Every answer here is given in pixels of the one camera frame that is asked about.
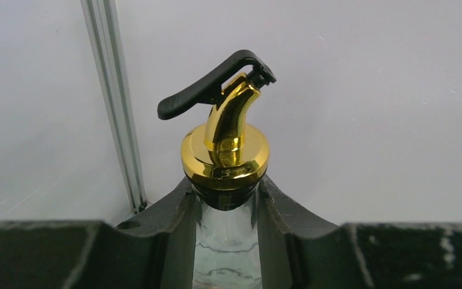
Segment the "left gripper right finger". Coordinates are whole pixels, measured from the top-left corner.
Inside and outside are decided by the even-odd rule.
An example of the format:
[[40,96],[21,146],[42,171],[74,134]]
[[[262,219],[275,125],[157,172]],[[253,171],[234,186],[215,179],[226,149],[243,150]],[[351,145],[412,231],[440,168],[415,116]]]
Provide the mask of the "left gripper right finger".
[[259,183],[264,288],[462,288],[462,223],[335,225]]

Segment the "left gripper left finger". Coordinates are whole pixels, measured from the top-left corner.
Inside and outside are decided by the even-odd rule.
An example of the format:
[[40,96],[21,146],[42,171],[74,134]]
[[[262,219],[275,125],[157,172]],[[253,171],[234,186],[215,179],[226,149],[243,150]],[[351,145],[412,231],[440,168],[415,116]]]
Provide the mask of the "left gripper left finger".
[[117,226],[0,221],[0,288],[191,288],[196,206],[183,179]]

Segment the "oil bottle gold spout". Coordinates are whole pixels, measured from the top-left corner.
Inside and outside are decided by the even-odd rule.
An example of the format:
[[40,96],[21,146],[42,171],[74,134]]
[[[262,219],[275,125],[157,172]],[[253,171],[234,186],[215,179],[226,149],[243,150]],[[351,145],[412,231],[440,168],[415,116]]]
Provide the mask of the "oil bottle gold spout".
[[157,106],[162,120],[197,104],[211,108],[206,122],[192,129],[180,147],[198,205],[194,288],[262,287],[256,199],[270,146],[247,123],[247,112],[262,87],[275,81],[255,53],[242,49]]

